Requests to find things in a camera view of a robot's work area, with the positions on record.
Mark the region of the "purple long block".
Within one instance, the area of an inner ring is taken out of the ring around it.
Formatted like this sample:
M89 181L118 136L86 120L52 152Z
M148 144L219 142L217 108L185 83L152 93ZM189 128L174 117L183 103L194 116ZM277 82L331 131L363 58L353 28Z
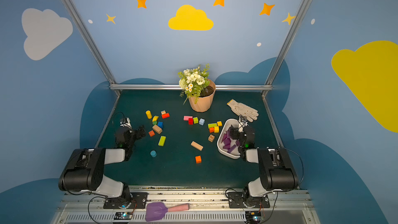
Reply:
M228 153L232 153L232 152L235 150L236 147L237 147L236 145L231 146L231 147L228 149Z

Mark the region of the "white storage bin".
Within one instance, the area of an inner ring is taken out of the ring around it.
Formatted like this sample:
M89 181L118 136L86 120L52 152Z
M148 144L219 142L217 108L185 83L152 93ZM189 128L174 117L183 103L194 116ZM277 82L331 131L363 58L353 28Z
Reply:
M228 119L220 131L217 141L218 151L229 158L243 158L244 127L248 124L237 119Z

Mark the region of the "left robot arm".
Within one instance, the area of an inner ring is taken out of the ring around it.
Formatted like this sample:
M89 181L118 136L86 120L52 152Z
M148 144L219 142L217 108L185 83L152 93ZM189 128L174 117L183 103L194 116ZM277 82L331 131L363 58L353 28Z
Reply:
M104 209L144 209L148 194L131 193L128 184L105 176L104 168L128 161L135 142L145 136L144 125L133 130L125 124L115 134L116 148L75 149L59 178L59 189L71 195L103 197Z

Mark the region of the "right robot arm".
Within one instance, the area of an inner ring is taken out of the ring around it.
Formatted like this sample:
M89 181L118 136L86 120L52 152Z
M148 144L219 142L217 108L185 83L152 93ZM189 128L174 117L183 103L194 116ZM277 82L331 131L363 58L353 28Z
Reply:
M255 148L254 128L248 125L242 128L230 126L225 137L235 141L229 152L238 150L244 161L255 163L259 168L259 177L249 182L243 190L226 191L230 208L268 208L268 194L294 190L299 186L297 173L283 147Z

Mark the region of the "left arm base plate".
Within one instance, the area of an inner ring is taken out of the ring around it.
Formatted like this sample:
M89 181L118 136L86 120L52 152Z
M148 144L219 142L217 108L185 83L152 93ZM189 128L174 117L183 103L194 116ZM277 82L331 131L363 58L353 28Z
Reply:
M147 198L147 192L131 192L118 198L108 198L103 209L144 209Z

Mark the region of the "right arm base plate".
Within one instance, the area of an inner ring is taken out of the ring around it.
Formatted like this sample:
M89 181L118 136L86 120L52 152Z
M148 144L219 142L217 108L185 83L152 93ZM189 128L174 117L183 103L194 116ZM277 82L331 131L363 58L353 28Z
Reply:
M243 191L228 191L226 197L229 208L270 208L268 196L252 197Z

